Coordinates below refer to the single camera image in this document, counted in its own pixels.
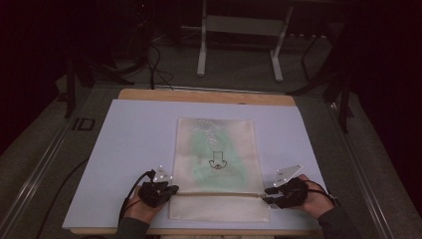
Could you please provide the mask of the translucent zipper pouch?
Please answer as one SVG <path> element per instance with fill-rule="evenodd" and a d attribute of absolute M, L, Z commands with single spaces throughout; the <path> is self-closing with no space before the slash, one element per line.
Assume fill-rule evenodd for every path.
<path fill-rule="evenodd" d="M 179 119 L 169 217 L 268 223 L 264 182 L 250 120 Z"/>

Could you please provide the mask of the metal floor rail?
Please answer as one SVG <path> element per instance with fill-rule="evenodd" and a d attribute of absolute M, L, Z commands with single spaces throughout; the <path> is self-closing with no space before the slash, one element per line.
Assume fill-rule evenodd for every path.
<path fill-rule="evenodd" d="M 391 227 L 386 220 L 376 193 L 370 183 L 370 179 L 366 174 L 364 162 L 359 155 L 358 147 L 351 134 L 352 130 L 349 129 L 348 131 L 344 131 L 343 127 L 339 125 L 339 106 L 336 103 L 326 104 L 325 106 L 330 118 L 333 120 L 335 128 L 339 131 L 340 140 L 344 145 L 346 155 L 350 160 L 355 181 L 359 187 L 362 199 L 376 228 L 377 234 L 380 239 L 394 239 Z"/>
<path fill-rule="evenodd" d="M 0 156 L 0 239 L 75 239 L 61 221 L 76 175 L 56 161 L 68 128 L 38 120 Z"/>

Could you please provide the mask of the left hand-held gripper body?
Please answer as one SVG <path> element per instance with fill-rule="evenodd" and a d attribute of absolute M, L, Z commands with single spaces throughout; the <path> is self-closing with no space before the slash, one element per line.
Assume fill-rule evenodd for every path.
<path fill-rule="evenodd" d="M 137 195 L 149 207 L 158 207 L 159 198 L 167 186 L 171 186 L 172 176 L 167 173 L 162 165 L 146 173 L 148 180 L 143 181 Z"/>

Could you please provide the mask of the light blue table mat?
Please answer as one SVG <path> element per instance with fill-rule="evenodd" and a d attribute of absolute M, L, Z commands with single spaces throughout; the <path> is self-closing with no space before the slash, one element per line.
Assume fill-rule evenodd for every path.
<path fill-rule="evenodd" d="M 123 199 L 139 176 L 157 166 L 173 168 L 181 118 L 250 120 L 266 185 L 275 181 L 277 170 L 297 164 L 308 177 L 322 181 L 296 107 L 115 100 L 64 228 L 78 234 L 114 232 Z"/>

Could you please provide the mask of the person's left hand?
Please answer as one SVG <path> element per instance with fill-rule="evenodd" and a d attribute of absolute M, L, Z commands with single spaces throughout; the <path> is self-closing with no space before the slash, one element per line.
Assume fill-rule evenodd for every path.
<path fill-rule="evenodd" d="M 133 218 L 150 224 L 162 208 L 163 205 L 158 207 L 149 207 L 140 199 L 137 192 L 134 192 L 128 200 L 128 205 L 124 211 L 123 217 Z"/>

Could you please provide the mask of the black metal stand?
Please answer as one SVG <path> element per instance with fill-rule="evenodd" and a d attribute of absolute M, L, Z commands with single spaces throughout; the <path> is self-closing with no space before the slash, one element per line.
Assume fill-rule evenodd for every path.
<path fill-rule="evenodd" d="M 288 96 L 300 96 L 326 85 L 322 99 L 331 105 L 339 100 L 338 124 L 345 133 L 348 133 L 347 115 L 351 85 L 350 47 L 352 45 L 353 41 L 349 40 L 345 31 L 342 31 L 311 81 L 297 90 L 287 92 Z"/>
<path fill-rule="evenodd" d="M 133 82 L 121 78 L 118 74 L 109 70 L 105 66 L 96 63 L 87 56 L 68 56 L 66 68 L 67 85 L 65 93 L 65 100 L 67 103 L 67 112 L 65 114 L 66 119 L 72 115 L 76 106 L 76 79 L 79 79 L 83 86 L 91 88 L 95 84 L 92 71 L 103 74 L 111 81 L 118 84 L 133 85 Z"/>

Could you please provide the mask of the wooden table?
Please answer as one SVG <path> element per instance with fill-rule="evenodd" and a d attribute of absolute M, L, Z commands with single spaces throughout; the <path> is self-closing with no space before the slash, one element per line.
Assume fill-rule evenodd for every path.
<path fill-rule="evenodd" d="M 119 97 L 115 100 L 231 104 L 253 106 L 283 106 L 297 108 L 295 100 L 289 96 L 218 92 L 125 89 L 120 92 Z M 173 168 L 171 170 L 165 170 L 168 174 L 172 176 L 172 180 L 170 183 L 174 184 Z M 139 182 L 140 179 L 138 178 L 134 182 L 133 186 L 139 184 Z M 266 185 L 264 182 L 264 191 L 266 188 L 274 186 L 273 183 L 271 185 Z M 151 227 L 149 229 L 150 233 L 161 235 L 265 235 L 282 234 L 286 232 L 304 232 L 306 234 L 320 232 L 320 228 L 315 220 L 310 218 L 305 213 L 294 209 L 271 209 L 269 207 L 271 220 L 268 223 L 206 222 L 171 219 L 169 217 L 169 203 L 170 201 L 153 219 Z"/>

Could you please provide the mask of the white metal stand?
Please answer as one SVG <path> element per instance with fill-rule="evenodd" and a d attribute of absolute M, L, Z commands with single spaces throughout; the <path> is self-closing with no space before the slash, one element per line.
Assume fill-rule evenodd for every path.
<path fill-rule="evenodd" d="M 197 64 L 196 75 L 203 77 L 206 71 L 207 59 L 207 33 L 220 32 L 231 34 L 246 34 L 259 36 L 277 37 L 278 42 L 270 51 L 270 58 L 276 82 L 284 80 L 279 55 L 282 45 L 287 36 L 287 30 L 293 15 L 294 7 L 289 6 L 284 14 L 283 20 L 268 20 L 256 18 L 229 17 L 220 15 L 209 15 L 207 13 L 207 0 L 202 0 L 201 13 L 201 42 Z"/>

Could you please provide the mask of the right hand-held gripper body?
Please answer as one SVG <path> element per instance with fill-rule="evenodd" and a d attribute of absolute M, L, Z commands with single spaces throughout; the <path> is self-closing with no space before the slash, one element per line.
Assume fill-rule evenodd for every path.
<path fill-rule="evenodd" d="M 297 164 L 277 170 L 273 185 L 279 193 L 279 196 L 275 198 L 275 204 L 280 208 L 300 206 L 308 197 L 308 186 L 298 178 L 302 169 L 303 166 Z"/>

